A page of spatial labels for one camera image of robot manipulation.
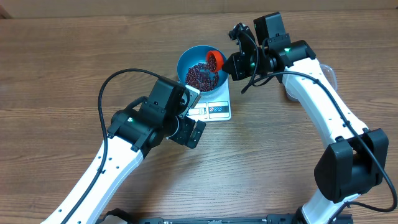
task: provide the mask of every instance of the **bowl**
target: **bowl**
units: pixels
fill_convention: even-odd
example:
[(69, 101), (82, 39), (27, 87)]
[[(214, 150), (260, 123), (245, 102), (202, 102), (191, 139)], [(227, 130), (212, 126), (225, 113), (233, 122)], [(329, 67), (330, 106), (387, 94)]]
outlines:
[[(193, 66), (199, 63), (206, 63), (206, 55), (211, 50), (218, 49), (208, 46), (208, 45), (199, 45), (195, 47), (191, 47), (190, 49), (186, 50), (180, 57), (177, 63), (177, 75), (180, 82), (185, 83), (185, 78), (187, 77), (188, 69), (192, 68)], [(225, 55), (220, 52), (223, 56), (224, 62), (226, 61)], [(228, 79), (228, 74), (222, 70), (218, 71), (219, 80), (217, 86), (214, 90), (211, 91), (203, 91), (201, 94), (202, 96), (210, 96), (216, 93), (222, 85), (224, 85)]]

